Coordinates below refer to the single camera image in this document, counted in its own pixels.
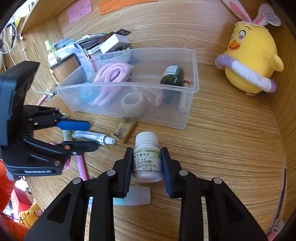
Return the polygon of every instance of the pink sticky note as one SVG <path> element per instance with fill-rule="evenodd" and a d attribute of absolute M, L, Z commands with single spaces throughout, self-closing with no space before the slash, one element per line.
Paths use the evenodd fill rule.
<path fill-rule="evenodd" d="M 91 0 L 80 0 L 67 10 L 69 24 L 76 22 L 90 12 L 92 12 Z"/>

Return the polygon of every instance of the white medicine bottle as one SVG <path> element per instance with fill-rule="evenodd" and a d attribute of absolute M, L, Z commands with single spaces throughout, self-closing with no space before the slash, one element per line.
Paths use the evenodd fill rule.
<path fill-rule="evenodd" d="M 136 136 L 133 151 L 133 180 L 141 183 L 161 181 L 163 170 L 158 137 L 153 132 L 141 132 Z"/>

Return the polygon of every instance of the pink rope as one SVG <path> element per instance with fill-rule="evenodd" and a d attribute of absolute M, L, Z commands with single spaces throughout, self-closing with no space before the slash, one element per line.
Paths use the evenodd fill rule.
<path fill-rule="evenodd" d="M 108 63 L 100 68 L 94 83 L 101 82 L 126 82 L 130 76 L 130 69 L 126 63 Z M 104 106 L 111 101 L 111 99 L 120 90 L 119 86 L 100 86 L 101 93 L 90 104 Z"/>

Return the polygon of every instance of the wooden wall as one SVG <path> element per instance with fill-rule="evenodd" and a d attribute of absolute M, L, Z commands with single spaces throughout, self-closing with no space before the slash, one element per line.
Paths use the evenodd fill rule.
<path fill-rule="evenodd" d="M 134 48 L 195 49 L 199 63 L 214 65 L 216 57 L 226 50 L 234 24 L 239 21 L 221 0 L 159 0 L 124 7 L 102 16 L 98 2 L 91 0 L 93 11 L 71 25 L 67 12 L 63 11 L 58 16 L 63 35 L 79 39 L 90 33 L 124 28 L 132 32 L 128 39 Z M 264 0 L 241 2 L 255 18 Z"/>
<path fill-rule="evenodd" d="M 284 22 L 269 30 L 285 66 L 282 73 L 273 74 L 278 89 L 268 97 L 287 159 L 287 195 L 283 214 L 287 219 L 296 206 L 296 41 Z"/>
<path fill-rule="evenodd" d="M 37 91 L 52 91 L 56 86 L 56 83 L 49 72 L 44 41 L 46 39 L 49 39 L 53 43 L 60 39 L 63 39 L 63 34 L 59 27 L 57 18 L 53 18 L 42 24 L 39 24 L 38 26 L 25 32 L 23 36 L 23 41 L 28 59 L 31 61 L 40 62 L 39 69 L 33 81 L 33 87 Z M 5 38 L 8 43 L 11 43 L 9 29 L 6 30 Z M 26 60 L 22 52 L 22 49 L 23 45 L 18 37 L 14 49 L 11 51 L 12 58 L 16 64 Z M 10 59 L 9 54 L 5 54 L 5 61 L 8 68 L 14 65 Z M 27 93 L 25 103 L 36 104 L 42 95 L 43 94 L 35 93 L 32 90 L 32 88 L 30 88 L 30 90 Z"/>

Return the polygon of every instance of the cable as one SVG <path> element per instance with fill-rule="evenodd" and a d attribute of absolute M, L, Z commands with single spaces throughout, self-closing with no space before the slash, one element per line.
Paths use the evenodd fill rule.
<path fill-rule="evenodd" d="M 22 35 L 21 35 L 21 32 L 20 32 L 20 40 L 22 41 L 22 45 L 23 45 L 22 52 L 24 52 L 26 60 L 30 61 L 30 60 L 28 59 L 28 57 L 27 57 L 27 54 L 26 54 L 25 44 L 24 44 L 23 38 L 24 38 L 24 36 L 22 36 Z"/>
<path fill-rule="evenodd" d="M 0 214 L 1 214 L 1 215 L 2 215 L 2 214 L 3 214 L 3 215 L 6 215 L 6 216 L 11 217 L 11 218 L 14 218 L 14 219 L 16 219 L 16 220 L 18 220 L 18 221 L 23 221 L 23 220 L 25 220 L 25 219 L 27 218 L 27 216 L 29 215 L 30 208 L 31 208 L 31 207 L 29 207 L 28 212 L 27 212 L 27 214 L 26 214 L 26 216 L 25 216 L 24 219 L 18 219 L 18 218 L 15 218 L 15 217 L 13 217 L 13 216 L 7 215 L 7 214 L 5 214 L 5 213 L 0 213 Z"/>
<path fill-rule="evenodd" d="M 3 40 L 4 40 L 4 42 L 6 43 L 6 45 L 7 45 L 7 48 L 9 49 L 9 45 L 8 45 L 8 43 L 6 42 L 6 40 L 5 40 L 5 31 L 4 31 L 4 35 L 3 35 Z M 9 51 L 9 55 L 10 55 L 10 58 L 11 58 L 11 61 L 13 62 L 13 64 L 14 65 L 16 65 L 16 63 L 13 61 L 13 59 L 12 59 L 12 56 L 11 56 L 11 50 Z"/>
<path fill-rule="evenodd" d="M 6 28 L 4 28 L 4 29 L 2 30 L 2 32 L 4 31 L 3 39 L 4 39 L 4 42 L 6 43 L 6 41 L 5 41 L 5 30 L 6 30 Z M 1 51 L 0 51 L 0 53 L 2 53 L 2 54 L 10 53 L 10 51 L 13 50 L 13 48 L 15 47 L 16 42 L 17 42 L 17 41 L 14 42 L 13 47 L 12 47 L 11 49 L 9 49 L 9 46 L 8 46 L 8 51 L 7 51 L 7 52 L 1 52 Z"/>
<path fill-rule="evenodd" d="M 32 87 L 32 89 L 36 92 L 36 93 L 40 93 L 40 94 L 47 94 L 47 95 L 51 95 L 51 96 L 53 96 L 54 94 L 52 94 L 52 93 L 47 93 L 47 92 L 42 92 L 42 91 L 37 91 L 37 90 L 35 90 L 34 89 L 34 87 L 33 86 L 31 86 Z"/>
<path fill-rule="evenodd" d="M 5 59 L 4 55 L 3 55 L 3 58 Z M 5 61 L 6 62 L 6 61 Z M 4 66 L 4 69 L 6 71 L 6 67 L 5 67 L 5 63 L 3 62 L 3 66 Z"/>

